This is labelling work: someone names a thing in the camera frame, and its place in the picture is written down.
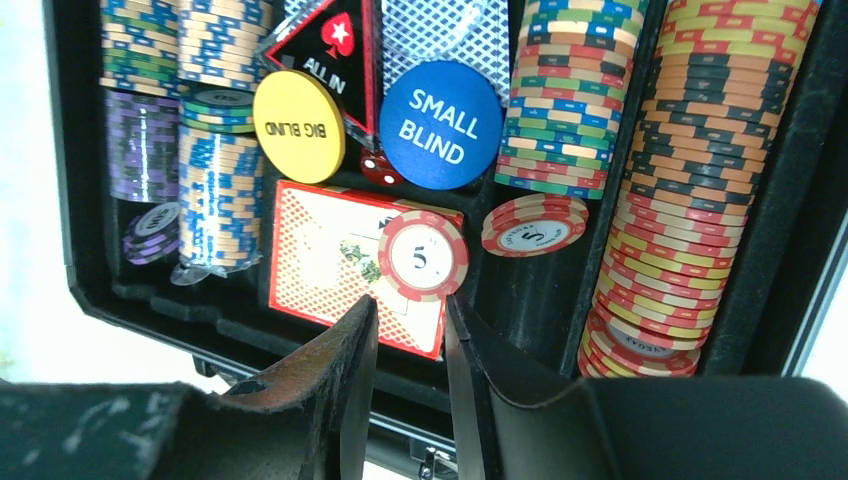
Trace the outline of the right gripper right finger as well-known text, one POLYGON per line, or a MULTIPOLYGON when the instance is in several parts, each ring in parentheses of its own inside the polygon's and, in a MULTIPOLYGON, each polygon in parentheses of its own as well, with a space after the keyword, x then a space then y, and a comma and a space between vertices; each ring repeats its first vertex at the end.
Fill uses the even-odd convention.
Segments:
POLYGON ((460 478, 596 478, 596 415, 586 383, 542 366, 458 296, 448 299, 447 323, 460 478))

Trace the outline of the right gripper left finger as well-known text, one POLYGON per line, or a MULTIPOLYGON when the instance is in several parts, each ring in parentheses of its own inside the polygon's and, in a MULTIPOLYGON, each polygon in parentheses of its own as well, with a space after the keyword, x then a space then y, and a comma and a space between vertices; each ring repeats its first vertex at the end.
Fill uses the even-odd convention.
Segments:
POLYGON ((378 353, 375 300, 222 395, 170 413, 155 479, 360 479, 378 353))

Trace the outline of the red playing card box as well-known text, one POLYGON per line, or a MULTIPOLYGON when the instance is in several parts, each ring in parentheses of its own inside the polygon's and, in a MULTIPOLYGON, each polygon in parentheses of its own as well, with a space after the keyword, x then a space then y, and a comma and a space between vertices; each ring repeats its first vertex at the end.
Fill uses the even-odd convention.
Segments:
POLYGON ((386 224, 421 204, 334 186, 279 180, 269 246, 269 308, 332 326, 362 296, 375 299, 379 341, 436 360, 444 305, 414 302, 382 277, 377 259, 386 224))

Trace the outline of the red white chip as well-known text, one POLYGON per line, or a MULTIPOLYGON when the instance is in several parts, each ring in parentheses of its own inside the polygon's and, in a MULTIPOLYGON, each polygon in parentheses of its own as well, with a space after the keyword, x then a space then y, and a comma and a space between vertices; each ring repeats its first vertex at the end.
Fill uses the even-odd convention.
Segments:
POLYGON ((481 245, 501 257, 549 254, 576 242, 584 234, 588 219, 559 207, 552 211, 522 208, 497 217, 493 223, 484 220, 481 245))
POLYGON ((588 219, 589 217, 588 207, 580 198, 549 193, 536 193, 502 203, 488 213, 485 221, 493 223, 497 217, 505 215, 507 212, 531 207, 543 207, 545 210, 550 211, 552 211, 555 207, 559 207, 566 211, 574 211, 583 219, 588 219))
POLYGON ((416 302, 454 294, 470 267, 460 226, 431 210, 410 210, 391 219, 379 239, 377 260, 389 285, 416 302))

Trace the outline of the yellow round button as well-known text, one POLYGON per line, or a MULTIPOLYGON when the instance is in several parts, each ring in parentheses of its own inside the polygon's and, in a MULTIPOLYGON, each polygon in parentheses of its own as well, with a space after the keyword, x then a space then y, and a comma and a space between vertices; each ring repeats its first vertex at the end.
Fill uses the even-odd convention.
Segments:
POLYGON ((264 153, 287 178, 316 184, 340 168, 346 150, 342 115, 314 77, 296 70, 266 76, 254 96, 253 120, 264 153))

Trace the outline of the blue round button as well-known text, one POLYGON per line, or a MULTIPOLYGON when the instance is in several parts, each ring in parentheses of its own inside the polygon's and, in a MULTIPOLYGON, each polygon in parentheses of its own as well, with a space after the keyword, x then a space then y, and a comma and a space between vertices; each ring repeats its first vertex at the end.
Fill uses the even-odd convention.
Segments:
POLYGON ((504 112, 490 82, 455 61, 421 63, 389 89, 379 116, 382 149, 412 184, 453 190, 495 160, 504 112))

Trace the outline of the red black triangle marker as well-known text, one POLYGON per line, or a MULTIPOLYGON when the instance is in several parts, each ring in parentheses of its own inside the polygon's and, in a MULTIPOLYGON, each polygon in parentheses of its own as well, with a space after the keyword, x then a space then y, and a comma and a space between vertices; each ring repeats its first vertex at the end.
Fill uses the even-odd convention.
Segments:
POLYGON ((337 100, 347 134, 377 144, 383 95, 381 13, 375 1, 285 1, 255 56, 270 71, 298 70, 337 100))

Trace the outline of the red white chip in case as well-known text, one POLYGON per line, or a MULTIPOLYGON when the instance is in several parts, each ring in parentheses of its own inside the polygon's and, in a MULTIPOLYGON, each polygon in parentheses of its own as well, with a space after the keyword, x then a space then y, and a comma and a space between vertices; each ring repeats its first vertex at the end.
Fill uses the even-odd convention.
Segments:
POLYGON ((588 219, 589 217, 588 207, 580 198, 549 193, 536 193, 502 203, 488 213, 485 221, 493 223, 497 217, 505 215, 507 212, 531 207, 543 207, 545 210, 550 211, 552 211, 555 207, 559 207, 566 211, 574 211, 583 219, 588 219))

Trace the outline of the purple chip row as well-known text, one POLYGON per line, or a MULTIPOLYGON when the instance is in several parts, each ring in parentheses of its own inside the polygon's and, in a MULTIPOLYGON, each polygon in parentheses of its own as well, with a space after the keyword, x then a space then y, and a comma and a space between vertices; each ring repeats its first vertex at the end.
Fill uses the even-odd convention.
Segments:
POLYGON ((147 265, 179 246, 179 102, 129 91, 104 91, 110 195, 150 204, 121 237, 123 255, 147 265))

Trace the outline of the green multicolour chip row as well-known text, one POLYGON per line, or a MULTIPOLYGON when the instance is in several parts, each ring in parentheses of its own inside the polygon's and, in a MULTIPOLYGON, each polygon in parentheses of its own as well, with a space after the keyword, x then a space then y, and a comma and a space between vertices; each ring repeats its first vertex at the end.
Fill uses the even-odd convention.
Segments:
POLYGON ((645 1, 528 1, 496 183, 603 197, 623 124, 645 1))

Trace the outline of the blue backed card deck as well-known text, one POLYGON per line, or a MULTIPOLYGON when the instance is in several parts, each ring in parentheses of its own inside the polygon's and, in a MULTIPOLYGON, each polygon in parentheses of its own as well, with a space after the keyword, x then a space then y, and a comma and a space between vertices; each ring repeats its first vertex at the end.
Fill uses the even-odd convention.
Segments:
POLYGON ((466 65, 506 104, 510 88, 506 1, 389 0, 381 3, 383 91, 408 70, 432 61, 466 65))

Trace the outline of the green blue chip row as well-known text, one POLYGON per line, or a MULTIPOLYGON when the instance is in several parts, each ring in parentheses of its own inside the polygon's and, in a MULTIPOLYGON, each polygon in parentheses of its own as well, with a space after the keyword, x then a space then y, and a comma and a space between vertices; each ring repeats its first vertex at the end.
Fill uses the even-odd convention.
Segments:
POLYGON ((178 99, 178 3, 107 0, 99 3, 104 87, 178 99))

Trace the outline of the orange red chip row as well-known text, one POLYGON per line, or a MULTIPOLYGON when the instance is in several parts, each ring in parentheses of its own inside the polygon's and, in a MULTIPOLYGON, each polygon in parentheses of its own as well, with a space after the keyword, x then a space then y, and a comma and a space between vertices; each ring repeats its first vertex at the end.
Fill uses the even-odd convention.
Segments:
POLYGON ((673 1, 638 109, 576 364, 688 377, 731 330, 726 299, 821 5, 673 1))

